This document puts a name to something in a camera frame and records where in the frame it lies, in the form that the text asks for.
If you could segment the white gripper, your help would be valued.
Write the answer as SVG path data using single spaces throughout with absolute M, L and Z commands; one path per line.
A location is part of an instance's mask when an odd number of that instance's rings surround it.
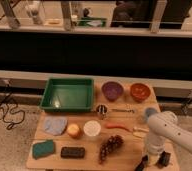
M 164 151 L 164 143 L 165 139 L 162 136 L 149 132 L 144 138 L 143 154 L 146 156 L 142 157 L 134 171 L 143 171 L 147 163 L 148 166 L 153 166 L 157 161 L 159 166 L 167 167 L 171 154 Z

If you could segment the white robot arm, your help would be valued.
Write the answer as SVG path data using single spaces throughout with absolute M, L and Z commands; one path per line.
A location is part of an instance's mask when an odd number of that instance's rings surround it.
M 144 120 L 149 132 L 144 138 L 144 155 L 134 171 L 143 171 L 149 165 L 152 157 L 157 165 L 167 166 L 170 155 L 164 150 L 166 139 L 192 154 L 192 132 L 177 125 L 178 118 L 173 112 L 158 112 L 154 108 L 146 108 L 144 110 Z

